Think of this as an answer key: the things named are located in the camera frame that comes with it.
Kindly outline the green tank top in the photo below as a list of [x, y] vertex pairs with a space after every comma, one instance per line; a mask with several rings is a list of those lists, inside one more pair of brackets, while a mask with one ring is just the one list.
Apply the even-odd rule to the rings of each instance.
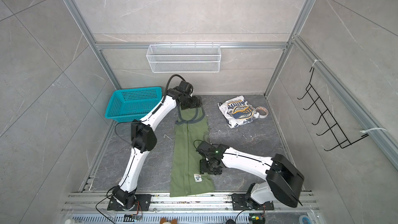
[[196, 149], [209, 138], [208, 120], [204, 110], [189, 108], [178, 110], [175, 122], [175, 144], [173, 152], [170, 197], [186, 197], [210, 193], [215, 190], [208, 174], [200, 173], [202, 156]]

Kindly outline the white tank top navy trim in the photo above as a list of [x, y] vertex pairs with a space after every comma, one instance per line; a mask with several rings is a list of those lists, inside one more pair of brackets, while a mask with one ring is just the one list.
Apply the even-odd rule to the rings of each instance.
[[260, 116], [257, 110], [242, 95], [224, 103], [219, 102], [218, 108], [231, 129], [251, 123]]

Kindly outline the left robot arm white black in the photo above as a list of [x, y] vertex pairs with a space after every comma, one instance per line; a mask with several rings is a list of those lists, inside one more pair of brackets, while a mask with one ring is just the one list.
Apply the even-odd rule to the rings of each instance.
[[135, 192], [137, 182], [145, 159], [157, 144], [154, 133], [163, 118], [176, 106], [181, 108], [199, 108], [201, 100], [193, 96], [193, 86], [181, 80], [172, 89], [166, 88], [161, 101], [143, 118], [131, 123], [132, 146], [131, 155], [121, 181], [112, 189], [111, 201], [117, 203], [123, 210], [131, 210], [136, 204]]

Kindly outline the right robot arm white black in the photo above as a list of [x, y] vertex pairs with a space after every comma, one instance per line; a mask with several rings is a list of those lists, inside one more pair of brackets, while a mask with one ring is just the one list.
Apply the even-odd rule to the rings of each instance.
[[304, 175], [283, 155], [260, 157], [238, 151], [224, 144], [200, 142], [196, 152], [202, 156], [200, 173], [220, 175], [222, 169], [238, 169], [264, 180], [253, 183], [247, 192], [231, 195], [234, 209], [271, 210], [268, 203], [279, 201], [285, 206], [296, 208], [301, 205], [300, 194]]

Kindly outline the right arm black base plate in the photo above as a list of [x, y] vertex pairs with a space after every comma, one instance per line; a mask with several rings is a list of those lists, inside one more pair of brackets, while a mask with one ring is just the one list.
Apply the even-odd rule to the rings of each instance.
[[232, 205], [235, 211], [242, 210], [262, 210], [262, 211], [273, 211], [273, 202], [265, 202], [259, 204], [254, 201], [248, 194], [231, 194]]

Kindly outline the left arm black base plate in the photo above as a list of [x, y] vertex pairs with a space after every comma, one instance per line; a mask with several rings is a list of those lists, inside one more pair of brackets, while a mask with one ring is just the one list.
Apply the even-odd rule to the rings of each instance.
[[124, 207], [117, 202], [115, 197], [111, 197], [107, 210], [108, 211], [137, 211], [140, 209], [141, 211], [148, 211], [152, 195], [151, 194], [138, 194], [135, 195], [136, 199], [134, 200], [134, 204], [130, 207]]

